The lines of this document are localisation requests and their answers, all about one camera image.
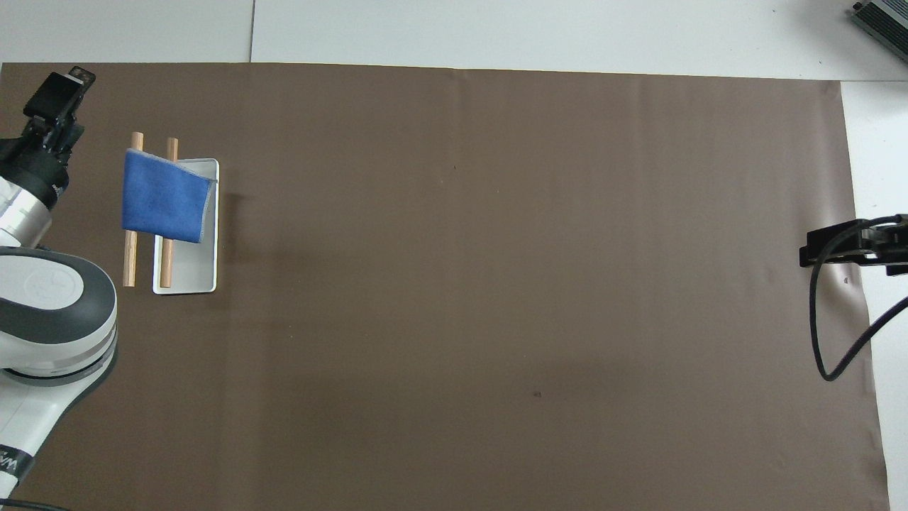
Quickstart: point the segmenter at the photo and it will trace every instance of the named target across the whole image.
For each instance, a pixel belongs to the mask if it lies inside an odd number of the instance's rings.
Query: wooden rod
[[[175,162],[180,141],[172,136],[167,137],[167,159]],[[161,242],[161,287],[170,287],[173,281],[173,240],[164,238]]]
[[[129,146],[141,151],[144,147],[145,135],[133,131]],[[126,230],[126,241],[123,247],[123,285],[135,287],[135,254],[139,245],[139,234]]]

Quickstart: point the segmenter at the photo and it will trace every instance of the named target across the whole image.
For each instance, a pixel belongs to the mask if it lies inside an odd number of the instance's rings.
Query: white floor
[[[308,62],[843,80],[857,214],[908,213],[908,65],[847,21],[851,3],[3,0],[0,62]],[[906,284],[908,277],[864,272],[871,316],[908,294]],[[908,317],[874,340],[873,367],[891,507],[908,511]]]

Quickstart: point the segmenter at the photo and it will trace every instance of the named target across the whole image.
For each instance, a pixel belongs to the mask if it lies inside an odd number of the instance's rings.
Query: black label band
[[[25,451],[0,444],[0,472],[6,472],[21,481],[34,463],[35,459]]]

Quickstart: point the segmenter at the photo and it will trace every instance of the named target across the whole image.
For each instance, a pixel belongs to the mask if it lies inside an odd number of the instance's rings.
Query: blue cloth
[[[126,152],[123,170],[123,229],[202,241],[211,179],[136,149]]]

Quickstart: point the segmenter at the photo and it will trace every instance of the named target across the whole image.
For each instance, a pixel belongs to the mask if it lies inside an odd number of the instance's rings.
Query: brown surface
[[[17,496],[887,507],[869,351],[820,378],[796,263],[804,232],[854,215],[838,84],[86,67],[87,129],[45,242],[115,276],[129,134],[157,154],[176,135],[222,164],[220,282],[153,295],[141,242],[120,364]],[[2,133],[67,69],[4,65]],[[827,276],[833,358],[867,318],[857,275]]]

